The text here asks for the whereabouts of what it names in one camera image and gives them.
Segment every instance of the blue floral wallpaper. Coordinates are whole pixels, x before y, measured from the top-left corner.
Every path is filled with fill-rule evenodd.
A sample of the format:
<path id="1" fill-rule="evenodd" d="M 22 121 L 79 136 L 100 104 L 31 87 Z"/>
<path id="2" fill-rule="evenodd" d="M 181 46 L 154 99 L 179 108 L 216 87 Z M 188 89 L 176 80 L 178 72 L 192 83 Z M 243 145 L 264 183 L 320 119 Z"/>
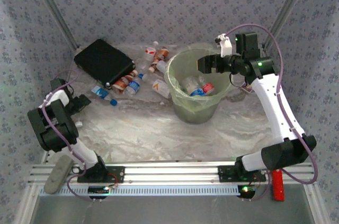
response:
<path id="1" fill-rule="evenodd" d="M 49 81 L 67 69 L 72 51 L 42 0 L 0 0 L 0 223 L 12 223 L 30 164 L 42 148 L 27 111 Z"/>
<path id="2" fill-rule="evenodd" d="M 287 99 L 316 136 L 319 185 L 332 222 L 339 223 L 339 0 L 298 0 L 278 43 Z"/>
<path id="3" fill-rule="evenodd" d="M 55 0 L 80 45 L 213 42 L 245 22 L 270 27 L 284 0 Z"/>

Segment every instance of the small bottle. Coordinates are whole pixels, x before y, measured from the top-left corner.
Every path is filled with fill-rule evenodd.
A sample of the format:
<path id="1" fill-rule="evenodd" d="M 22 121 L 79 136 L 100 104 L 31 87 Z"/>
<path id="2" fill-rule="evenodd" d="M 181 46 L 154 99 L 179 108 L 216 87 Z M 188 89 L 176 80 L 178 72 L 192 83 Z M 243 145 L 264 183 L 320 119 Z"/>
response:
<path id="1" fill-rule="evenodd" d="M 146 73 L 146 74 L 139 74 L 139 77 L 145 83 L 148 83 L 152 86 L 153 91 L 157 92 L 158 94 L 164 96 L 165 98 L 171 98 L 170 89 L 168 88 L 167 84 L 158 79 L 154 74 Z"/>
<path id="2" fill-rule="evenodd" d="M 133 78 L 133 80 L 128 84 L 123 93 L 129 97 L 135 95 L 140 89 L 141 79 L 139 77 Z"/>
<path id="3" fill-rule="evenodd" d="M 112 85 L 112 90 L 115 93 L 122 93 L 123 90 L 128 86 L 128 84 L 133 80 L 134 77 L 138 75 L 136 70 L 133 70 L 130 74 L 122 77 Z"/>
<path id="4" fill-rule="evenodd" d="M 151 47 L 146 48 L 144 55 L 136 64 L 137 71 L 139 73 L 144 74 L 147 71 L 147 69 L 149 68 L 149 66 L 152 64 L 154 60 L 155 53 L 156 53 L 155 48 L 151 48 Z"/>
<path id="5" fill-rule="evenodd" d="M 166 65 L 167 65 L 167 63 L 165 61 L 159 61 L 156 65 L 156 67 L 160 72 L 165 73 L 166 72 Z"/>
<path id="6" fill-rule="evenodd" d="M 214 85 L 211 82 L 207 82 L 203 75 L 198 76 L 198 82 L 206 95 L 211 94 L 215 89 Z"/>
<path id="7" fill-rule="evenodd" d="M 186 93 L 189 96 L 196 95 L 206 96 L 202 88 L 200 87 L 198 81 L 193 76 L 187 77 L 184 80 L 182 80 L 181 86 L 186 90 Z"/>
<path id="8" fill-rule="evenodd" d="M 112 106 L 116 106 L 117 103 L 118 103 L 115 99 L 113 99 L 109 96 L 109 92 L 107 92 L 105 89 L 103 89 L 103 88 L 101 88 L 97 85 L 91 91 L 92 91 L 92 93 L 95 93 L 100 98 L 109 101 Z"/>
<path id="9" fill-rule="evenodd" d="M 165 58 L 168 56 L 169 52 L 168 49 L 165 47 L 162 47 L 159 49 L 156 54 L 154 55 L 154 60 L 151 63 L 150 68 L 148 69 L 150 72 L 154 72 L 155 69 L 157 68 L 157 64 L 159 61 L 165 60 Z"/>

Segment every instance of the metal frame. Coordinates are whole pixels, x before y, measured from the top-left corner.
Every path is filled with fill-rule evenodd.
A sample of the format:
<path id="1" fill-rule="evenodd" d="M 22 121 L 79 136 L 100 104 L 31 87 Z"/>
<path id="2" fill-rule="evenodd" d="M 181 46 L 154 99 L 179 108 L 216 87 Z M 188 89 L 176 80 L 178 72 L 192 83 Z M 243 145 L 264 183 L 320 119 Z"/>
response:
<path id="1" fill-rule="evenodd" d="M 42 158 L 46 162 L 48 155 Z M 211 160 L 211 161 L 173 161 L 173 162 L 135 162 L 135 163 L 114 163 L 107 166 L 125 166 L 125 179 L 122 188 L 133 189 L 166 188 L 171 186 L 189 185 L 192 187 L 225 188 L 232 185 L 243 185 L 247 183 L 220 183 L 217 166 L 233 165 L 235 159 Z M 54 165 L 41 164 L 34 165 L 28 178 L 28 188 L 22 198 L 20 208 L 17 213 L 16 222 L 18 224 L 29 223 L 34 214 L 34 207 L 41 194 L 41 189 L 51 173 Z M 299 179 L 309 179 L 313 176 L 311 163 L 303 163 L 288 167 L 287 170 Z M 289 176 L 283 175 L 284 184 L 297 184 Z M 71 181 L 73 188 L 83 188 L 89 184 L 79 184 L 76 180 Z M 312 211 L 315 223 L 331 224 L 320 190 L 317 183 L 304 185 L 308 203 Z"/>

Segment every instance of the patterned wallpaper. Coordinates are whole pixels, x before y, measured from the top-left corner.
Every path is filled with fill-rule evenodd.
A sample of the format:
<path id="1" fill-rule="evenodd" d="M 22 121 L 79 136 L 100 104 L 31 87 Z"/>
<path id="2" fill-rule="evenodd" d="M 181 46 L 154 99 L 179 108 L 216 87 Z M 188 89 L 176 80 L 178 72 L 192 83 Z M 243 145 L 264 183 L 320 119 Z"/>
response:
<path id="1" fill-rule="evenodd" d="M 319 185 L 339 223 L 339 0 L 298 0 L 278 43 L 283 87 L 300 124 L 318 142 Z"/>
<path id="2" fill-rule="evenodd" d="M 23 178 L 42 154 L 26 113 L 72 51 L 42 0 L 0 0 L 0 40 L 0 223 L 12 223 Z"/>
<path id="3" fill-rule="evenodd" d="M 195 43 L 245 22 L 270 27 L 284 0 L 55 0 L 80 45 Z"/>

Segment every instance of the blue bottle cap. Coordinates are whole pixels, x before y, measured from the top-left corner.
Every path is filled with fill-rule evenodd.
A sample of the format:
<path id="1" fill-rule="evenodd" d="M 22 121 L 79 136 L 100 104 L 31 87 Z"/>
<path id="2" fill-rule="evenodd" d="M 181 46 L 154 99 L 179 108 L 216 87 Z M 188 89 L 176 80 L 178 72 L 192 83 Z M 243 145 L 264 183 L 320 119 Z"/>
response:
<path id="1" fill-rule="evenodd" d="M 112 99 L 110 103 L 112 106 L 116 106 L 118 102 L 115 99 Z"/>

